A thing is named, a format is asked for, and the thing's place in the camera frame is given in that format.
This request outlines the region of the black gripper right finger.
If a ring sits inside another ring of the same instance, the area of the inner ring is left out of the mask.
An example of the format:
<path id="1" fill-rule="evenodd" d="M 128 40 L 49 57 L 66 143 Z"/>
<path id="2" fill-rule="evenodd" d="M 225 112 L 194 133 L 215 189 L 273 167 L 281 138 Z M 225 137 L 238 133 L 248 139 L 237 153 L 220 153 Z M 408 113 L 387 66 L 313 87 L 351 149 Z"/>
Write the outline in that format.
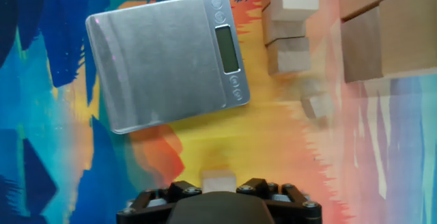
<path id="1" fill-rule="evenodd" d="M 323 224 L 322 206 L 310 200 L 293 184 L 280 185 L 261 178 L 251 178 L 238 186 L 236 193 L 261 200 L 274 223 Z"/>

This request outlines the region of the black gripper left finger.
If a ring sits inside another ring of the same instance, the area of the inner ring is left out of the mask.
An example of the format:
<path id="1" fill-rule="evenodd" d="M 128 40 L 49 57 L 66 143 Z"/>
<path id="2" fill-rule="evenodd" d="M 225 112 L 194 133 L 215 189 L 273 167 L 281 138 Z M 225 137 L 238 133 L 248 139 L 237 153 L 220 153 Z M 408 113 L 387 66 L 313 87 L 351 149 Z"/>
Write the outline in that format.
<path id="1" fill-rule="evenodd" d="M 202 189 L 187 181 L 172 182 L 167 188 L 145 190 L 123 210 L 117 224 L 166 223 L 178 201 L 202 194 Z"/>

